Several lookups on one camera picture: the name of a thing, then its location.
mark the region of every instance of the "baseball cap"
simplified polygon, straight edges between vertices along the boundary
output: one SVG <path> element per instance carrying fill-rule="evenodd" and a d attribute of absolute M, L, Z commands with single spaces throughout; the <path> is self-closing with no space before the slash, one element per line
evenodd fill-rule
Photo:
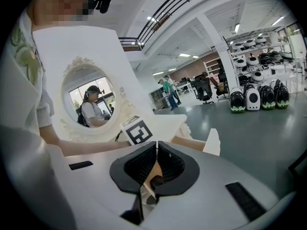
<path fill-rule="evenodd" d="M 92 85 L 92 86 L 88 87 L 87 91 L 95 91 L 95 92 L 101 94 L 100 89 L 97 86 L 95 86 L 95 85 Z"/>

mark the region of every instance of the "white column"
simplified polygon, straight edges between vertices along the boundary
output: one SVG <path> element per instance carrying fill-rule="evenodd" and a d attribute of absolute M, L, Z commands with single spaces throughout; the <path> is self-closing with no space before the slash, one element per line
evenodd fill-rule
<path fill-rule="evenodd" d="M 238 87 L 239 85 L 236 79 L 234 67 L 227 51 L 228 46 L 226 42 L 220 37 L 219 33 L 204 13 L 198 14 L 197 18 L 202 24 L 202 26 L 205 28 L 205 30 L 208 32 L 208 35 L 210 36 L 217 52 L 219 53 L 219 56 L 225 69 L 229 90 Z"/>
<path fill-rule="evenodd" d="M 271 32 L 270 40 L 271 40 L 272 45 L 280 44 L 280 42 L 278 41 L 278 38 L 279 38 L 279 35 L 277 32 Z M 273 49 L 274 51 L 277 51 L 277 52 L 282 50 L 281 47 L 274 47 Z"/>

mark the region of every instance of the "ornate mirror frame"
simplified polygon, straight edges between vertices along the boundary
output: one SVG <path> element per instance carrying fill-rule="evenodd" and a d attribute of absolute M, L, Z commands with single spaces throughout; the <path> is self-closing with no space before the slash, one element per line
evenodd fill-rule
<path fill-rule="evenodd" d="M 75 68 L 90 66 L 100 70 L 109 80 L 113 88 L 113 94 L 116 100 L 115 109 L 110 120 L 103 126 L 97 128 L 88 128 L 78 124 L 68 114 L 64 103 L 63 85 L 67 75 Z M 60 101 L 57 102 L 58 110 L 63 110 L 58 116 L 64 130 L 71 141 L 79 142 L 107 142 L 114 140 L 116 135 L 120 132 L 120 124 L 128 120 L 134 115 L 137 115 L 136 108 L 126 99 L 125 90 L 120 86 L 115 76 L 108 74 L 107 69 L 96 65 L 92 60 L 87 58 L 76 57 L 71 64 L 67 66 L 63 73 L 63 81 L 60 87 Z"/>

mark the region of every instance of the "railing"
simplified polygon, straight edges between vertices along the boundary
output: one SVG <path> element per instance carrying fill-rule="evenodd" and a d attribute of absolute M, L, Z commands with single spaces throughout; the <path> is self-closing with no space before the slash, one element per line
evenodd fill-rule
<path fill-rule="evenodd" d="M 124 51 L 142 50 L 143 45 L 137 37 L 119 37 L 120 44 Z"/>
<path fill-rule="evenodd" d="M 150 19 L 143 27 L 142 31 L 137 38 L 132 37 L 121 37 L 121 45 L 124 50 L 125 47 L 128 47 L 128 40 L 134 39 L 134 43 L 138 44 L 140 47 L 132 47 L 135 50 L 142 50 L 143 46 L 148 42 L 148 40 L 153 36 L 153 34 L 172 16 L 178 9 L 180 9 L 184 4 L 190 2 L 191 0 L 166 0 L 158 10 L 152 15 L 149 16 Z"/>

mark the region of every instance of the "white shirt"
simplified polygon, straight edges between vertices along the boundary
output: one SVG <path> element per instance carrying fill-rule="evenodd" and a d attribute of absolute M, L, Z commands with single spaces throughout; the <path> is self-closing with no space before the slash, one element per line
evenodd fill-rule
<path fill-rule="evenodd" d="M 170 78 L 167 80 L 167 82 L 172 86 L 173 90 L 176 90 L 176 85 L 174 84 L 173 80 Z"/>
<path fill-rule="evenodd" d="M 0 59 L 0 125 L 39 135 L 52 124 L 52 100 L 46 91 L 45 70 L 24 11 L 9 35 Z"/>
<path fill-rule="evenodd" d="M 96 103 L 85 102 L 81 106 L 82 115 L 89 127 L 95 127 L 91 124 L 90 118 L 95 117 L 96 119 L 104 120 L 104 116 Z"/>

